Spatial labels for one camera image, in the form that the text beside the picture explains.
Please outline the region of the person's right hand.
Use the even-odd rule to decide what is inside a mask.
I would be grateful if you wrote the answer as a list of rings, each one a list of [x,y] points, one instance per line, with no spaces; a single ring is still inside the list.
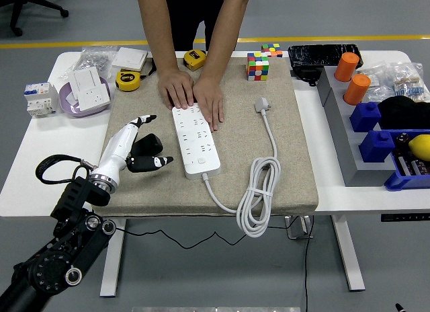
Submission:
[[[159,73],[159,92],[169,110],[187,109],[194,104],[193,85],[189,74],[179,69]]]

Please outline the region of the person's left hand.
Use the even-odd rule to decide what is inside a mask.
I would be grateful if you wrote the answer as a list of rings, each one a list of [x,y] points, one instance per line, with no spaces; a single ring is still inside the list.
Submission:
[[[217,131],[219,124],[224,121],[224,94],[219,82],[201,76],[193,86],[193,95],[210,130]]]

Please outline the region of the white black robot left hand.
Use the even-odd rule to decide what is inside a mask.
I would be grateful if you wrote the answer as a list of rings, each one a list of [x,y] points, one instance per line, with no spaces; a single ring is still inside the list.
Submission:
[[[119,173],[124,168],[132,173],[150,172],[172,162],[173,158],[170,156],[158,156],[163,146],[157,136],[149,134],[136,141],[138,129],[155,118],[155,115],[139,116],[121,128],[109,140],[99,165],[92,171],[89,180],[114,189],[120,183]]]

